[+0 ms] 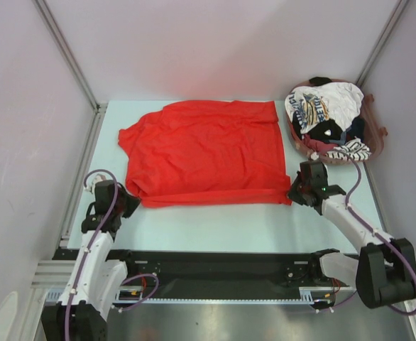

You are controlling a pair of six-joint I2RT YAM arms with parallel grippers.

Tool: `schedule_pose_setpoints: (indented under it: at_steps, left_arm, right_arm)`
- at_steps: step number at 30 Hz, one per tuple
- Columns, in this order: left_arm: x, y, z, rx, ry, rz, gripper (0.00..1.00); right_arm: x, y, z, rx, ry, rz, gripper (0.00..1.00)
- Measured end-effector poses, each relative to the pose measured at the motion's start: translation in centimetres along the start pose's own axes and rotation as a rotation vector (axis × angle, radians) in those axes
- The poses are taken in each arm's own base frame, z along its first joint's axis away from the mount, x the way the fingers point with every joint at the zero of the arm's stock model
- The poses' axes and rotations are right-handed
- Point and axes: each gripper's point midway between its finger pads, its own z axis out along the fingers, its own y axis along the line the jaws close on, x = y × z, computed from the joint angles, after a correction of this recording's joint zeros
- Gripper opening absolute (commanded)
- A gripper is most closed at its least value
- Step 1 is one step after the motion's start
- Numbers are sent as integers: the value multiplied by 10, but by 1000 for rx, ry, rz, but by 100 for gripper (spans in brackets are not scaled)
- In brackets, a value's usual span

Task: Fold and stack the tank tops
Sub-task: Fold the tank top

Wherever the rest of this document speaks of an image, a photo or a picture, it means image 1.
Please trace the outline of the red tank top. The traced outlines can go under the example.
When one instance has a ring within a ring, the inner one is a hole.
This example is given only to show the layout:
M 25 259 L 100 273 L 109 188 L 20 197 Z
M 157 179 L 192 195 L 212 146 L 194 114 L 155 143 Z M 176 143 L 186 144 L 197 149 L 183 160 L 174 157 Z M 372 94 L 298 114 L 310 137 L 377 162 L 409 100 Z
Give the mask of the red tank top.
M 119 131 L 125 185 L 145 207 L 290 203 L 273 102 L 189 100 Z

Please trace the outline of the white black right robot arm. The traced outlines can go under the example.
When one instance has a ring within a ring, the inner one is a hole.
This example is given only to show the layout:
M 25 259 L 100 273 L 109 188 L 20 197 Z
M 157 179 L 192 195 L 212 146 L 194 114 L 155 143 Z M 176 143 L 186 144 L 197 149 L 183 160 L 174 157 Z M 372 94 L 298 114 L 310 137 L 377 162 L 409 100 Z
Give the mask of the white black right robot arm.
M 321 161 L 300 164 L 288 197 L 313 208 L 329 220 L 354 246 L 358 257 L 336 249 L 314 254 L 308 267 L 310 280 L 324 285 L 332 278 L 352 287 L 370 309 L 416 300 L 416 260 L 413 245 L 376 229 L 351 204 L 351 192 L 328 184 L 328 173 Z M 410 311 L 416 315 L 416 307 Z

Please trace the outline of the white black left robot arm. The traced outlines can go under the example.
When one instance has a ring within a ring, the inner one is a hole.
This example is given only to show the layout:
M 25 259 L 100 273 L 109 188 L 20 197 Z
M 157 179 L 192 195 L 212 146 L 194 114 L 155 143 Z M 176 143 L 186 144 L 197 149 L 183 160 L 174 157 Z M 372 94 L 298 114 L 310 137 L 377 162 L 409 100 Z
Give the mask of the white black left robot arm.
M 132 252 L 113 246 L 122 221 L 141 201 L 101 174 L 88 191 L 94 201 L 81 223 L 82 241 L 74 268 L 57 303 L 44 307 L 41 314 L 47 340 L 106 340 L 116 292 L 138 275 Z

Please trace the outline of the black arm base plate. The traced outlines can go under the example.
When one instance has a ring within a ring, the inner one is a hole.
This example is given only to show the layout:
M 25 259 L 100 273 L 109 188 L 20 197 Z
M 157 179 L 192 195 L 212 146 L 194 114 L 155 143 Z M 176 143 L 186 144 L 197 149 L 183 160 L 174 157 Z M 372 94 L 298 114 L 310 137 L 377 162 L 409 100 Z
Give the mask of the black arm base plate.
M 337 298 L 352 289 L 318 275 L 314 254 L 131 252 L 136 272 L 128 276 L 148 274 L 145 292 L 155 288 L 162 296 L 277 298 L 290 295 L 290 290 L 309 288 Z

